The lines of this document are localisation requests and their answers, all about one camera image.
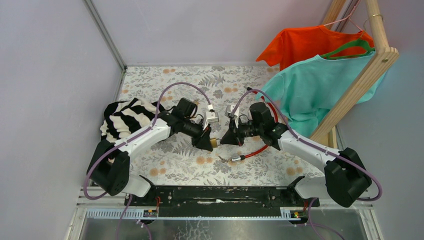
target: orange t-shirt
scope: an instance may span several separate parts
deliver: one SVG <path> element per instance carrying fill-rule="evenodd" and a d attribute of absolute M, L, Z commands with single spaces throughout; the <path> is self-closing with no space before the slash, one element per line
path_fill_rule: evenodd
<path fill-rule="evenodd" d="M 257 57 L 256 62 L 264 60 L 269 66 L 279 64 L 279 70 L 288 66 L 332 52 L 348 42 L 357 40 L 362 34 L 347 34 L 331 31 L 323 25 L 283 29 Z M 371 47 L 374 47 L 373 38 L 366 32 L 362 36 Z M 366 51 L 361 47 L 350 47 L 334 57 L 363 54 Z"/>

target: white wall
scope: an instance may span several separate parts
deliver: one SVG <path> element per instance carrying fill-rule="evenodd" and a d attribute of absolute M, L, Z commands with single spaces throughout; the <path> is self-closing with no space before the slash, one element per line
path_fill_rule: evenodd
<path fill-rule="evenodd" d="M 339 126 L 346 145 L 381 181 L 383 195 L 375 208 L 384 239 L 422 239 L 424 2 L 380 0 L 379 5 L 389 44 L 400 58 L 375 96 L 355 106 Z M 362 26 L 365 4 L 353 19 Z M 347 32 L 357 31 L 349 26 Z"/>
<path fill-rule="evenodd" d="M 0 3 L 0 239 L 63 239 L 120 70 L 82 0 Z"/>
<path fill-rule="evenodd" d="M 93 2 L 126 64 L 169 66 L 254 64 L 282 29 L 320 24 L 331 0 Z"/>

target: striped cloth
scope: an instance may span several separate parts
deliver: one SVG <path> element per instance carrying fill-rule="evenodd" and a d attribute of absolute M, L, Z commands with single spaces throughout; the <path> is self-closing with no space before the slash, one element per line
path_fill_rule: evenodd
<path fill-rule="evenodd" d="M 155 117 L 157 103 L 134 98 L 132 101 L 116 101 L 109 104 L 104 110 L 104 121 L 100 127 L 101 139 L 114 143 L 149 125 Z M 159 105 L 159 112 L 164 110 L 164 107 Z"/>

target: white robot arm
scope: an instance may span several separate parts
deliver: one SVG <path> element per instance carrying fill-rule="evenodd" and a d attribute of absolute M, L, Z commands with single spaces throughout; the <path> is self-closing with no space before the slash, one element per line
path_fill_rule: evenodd
<path fill-rule="evenodd" d="M 353 149 L 330 148 L 306 137 L 303 137 L 304 142 L 301 142 L 295 137 L 299 136 L 298 133 L 292 130 L 294 132 L 292 134 L 286 125 L 275 122 L 269 108 L 263 102 L 250 106 L 252 119 L 247 122 L 242 122 L 238 118 L 238 109 L 233 114 L 233 109 L 233 106 L 227 107 L 225 115 L 230 118 L 229 129 L 220 140 L 220 144 L 241 146 L 245 138 L 260 136 L 268 146 L 298 156 L 324 173 L 325 176 L 322 177 L 304 177 L 296 182 L 294 189 L 303 199 L 333 199 L 339 205 L 349 207 L 371 185 L 371 179 L 363 172 L 329 154 L 342 156 L 365 169 Z M 317 150 L 307 143 L 325 149 L 326 152 Z M 235 162 L 243 159 L 244 156 L 241 155 L 231 160 Z"/>
<path fill-rule="evenodd" d="M 135 156 L 143 154 L 145 150 L 155 143 L 180 132 L 191 137 L 194 147 L 212 151 L 209 124 L 217 122 L 218 115 L 211 108 L 212 111 L 209 110 L 209 113 L 206 114 L 206 126 L 202 125 L 203 121 L 195 123 L 189 118 L 194 110 L 194 105 L 193 102 L 182 98 L 171 113 L 167 111 L 161 112 L 152 129 L 135 140 L 129 141 L 147 129 L 148 126 L 115 143 L 110 143 L 106 140 L 101 141 L 97 145 L 88 169 L 92 167 L 92 164 L 99 156 L 113 146 L 118 146 L 122 143 L 126 144 L 109 155 L 108 158 L 114 159 L 113 162 L 106 159 L 103 160 L 93 171 L 91 179 L 111 196 L 124 192 L 144 197 L 149 192 L 152 183 L 147 178 L 130 174 L 130 162 Z M 241 146 L 244 143 L 244 138 L 260 136 L 268 146 L 291 153 L 311 163 L 322 171 L 325 176 L 304 177 L 301 180 L 297 180 L 294 183 L 294 189 L 301 198 L 331 198 L 341 206 L 349 207 L 371 185 L 372 181 L 367 175 L 328 154 L 333 153 L 343 156 L 364 167 L 354 150 L 346 148 L 341 151 L 304 138 L 305 141 L 327 151 L 322 152 L 300 142 L 288 131 L 286 125 L 274 121 L 269 108 L 263 102 L 252 104 L 250 113 L 252 120 L 248 120 L 248 122 L 242 122 L 238 117 L 226 114 L 230 117 L 229 129 L 220 140 L 220 144 Z M 238 156 L 232 160 L 239 161 L 242 159 L 244 159 L 243 156 Z"/>

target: glass panel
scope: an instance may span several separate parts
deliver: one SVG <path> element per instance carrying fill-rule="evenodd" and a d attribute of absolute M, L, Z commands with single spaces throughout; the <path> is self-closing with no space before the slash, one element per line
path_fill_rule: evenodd
<path fill-rule="evenodd" d="M 313 210 L 311 215 L 314 223 L 331 227 L 346 239 L 367 239 L 356 210 Z M 117 219 L 87 218 L 80 239 L 114 240 L 117 224 Z M 285 220 L 156 220 L 148 227 L 154 240 L 320 239 L 309 225 L 294 227 Z M 328 230 L 317 229 L 326 240 L 340 239 Z M 146 228 L 135 220 L 123 220 L 119 233 L 120 240 L 149 239 Z"/>

